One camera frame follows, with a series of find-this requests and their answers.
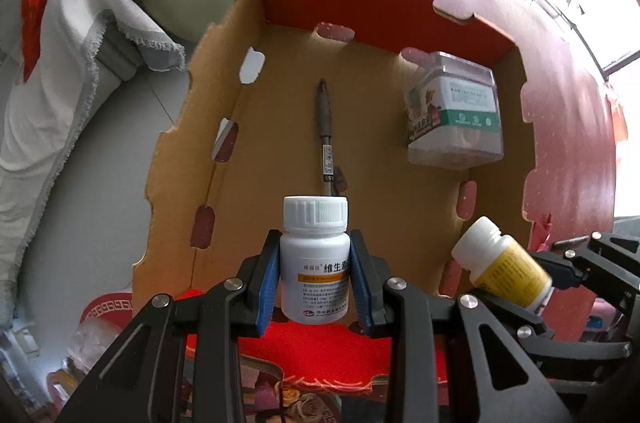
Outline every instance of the cardboard box flap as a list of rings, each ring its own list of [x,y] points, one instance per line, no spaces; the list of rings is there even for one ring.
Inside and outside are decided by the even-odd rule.
[[[486,67],[515,46],[481,17],[452,20],[433,0],[264,0],[264,9],[271,24],[313,31],[328,22],[353,29],[356,42],[392,53],[406,47],[444,51]]]
[[[409,2],[403,13],[400,3]],[[320,23],[352,29],[354,40],[321,38]],[[241,85],[250,47],[266,60],[256,82]],[[206,290],[234,276],[242,259],[260,252],[268,229],[281,226],[284,196],[321,193],[320,78],[328,83],[350,227],[364,231],[370,251],[394,273],[435,292],[460,234],[455,208],[468,172],[407,161],[398,81],[415,65],[399,55],[406,47],[494,66],[514,44],[481,18],[460,24],[440,15],[433,0],[237,0],[200,42],[180,120],[158,143],[147,186],[148,250],[134,270],[136,308],[161,291]],[[214,162],[222,118],[237,124],[237,140],[228,162]],[[521,142],[532,146],[532,136]],[[523,181],[534,161],[526,165],[517,170]],[[203,207],[212,210],[212,237],[195,249],[194,217]]]

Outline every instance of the red cover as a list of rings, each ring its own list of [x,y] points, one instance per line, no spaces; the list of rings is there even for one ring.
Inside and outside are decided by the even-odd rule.
[[[22,0],[22,81],[26,82],[40,58],[40,25],[47,0]]]
[[[191,289],[178,299],[202,294]],[[194,358],[197,338],[187,339],[187,357]],[[239,353],[267,361],[282,371],[283,384],[300,390],[338,394],[371,393],[386,385],[391,339],[372,340],[342,324],[306,326],[292,321],[272,322],[260,339],[238,339]],[[442,341],[436,339],[438,383],[447,380]]]
[[[93,299],[80,315],[80,323],[96,317],[107,320],[120,329],[127,327],[133,318],[133,295],[128,292],[108,293]]]

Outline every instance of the metal screw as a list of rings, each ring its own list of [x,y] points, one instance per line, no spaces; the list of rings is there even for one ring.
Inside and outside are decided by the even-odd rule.
[[[529,338],[533,334],[533,327],[522,326],[517,330],[518,338]]]
[[[228,289],[229,291],[238,291],[242,286],[244,286],[244,283],[242,282],[242,279],[239,279],[238,277],[228,278],[225,280],[225,289]]]
[[[469,309],[477,308],[478,299],[473,295],[462,295],[462,297],[460,297],[460,304]]]
[[[152,298],[151,305],[154,308],[166,308],[170,301],[171,299],[169,298],[169,295],[162,293]]]
[[[392,277],[386,281],[386,285],[391,289],[395,289],[396,291],[402,291],[406,289],[406,281],[400,277]]]
[[[76,368],[76,364],[74,363],[74,359],[71,358],[70,356],[67,356],[66,358],[63,358],[62,361],[60,362],[60,366],[62,366],[62,369],[67,373]]]

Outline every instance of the white medicine bottle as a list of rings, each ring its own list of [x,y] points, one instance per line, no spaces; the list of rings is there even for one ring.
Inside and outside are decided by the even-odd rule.
[[[344,197],[284,198],[280,238],[282,312],[300,324],[328,324],[349,304],[348,207]]]
[[[451,255],[468,269],[471,283],[529,311],[546,300],[552,281],[510,235],[480,217],[460,237]]]

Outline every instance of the green label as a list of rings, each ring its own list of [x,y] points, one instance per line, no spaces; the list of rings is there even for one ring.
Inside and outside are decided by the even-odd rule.
[[[496,113],[483,111],[463,111],[448,109],[440,111],[441,126],[470,127],[471,129],[500,131],[500,121]]]

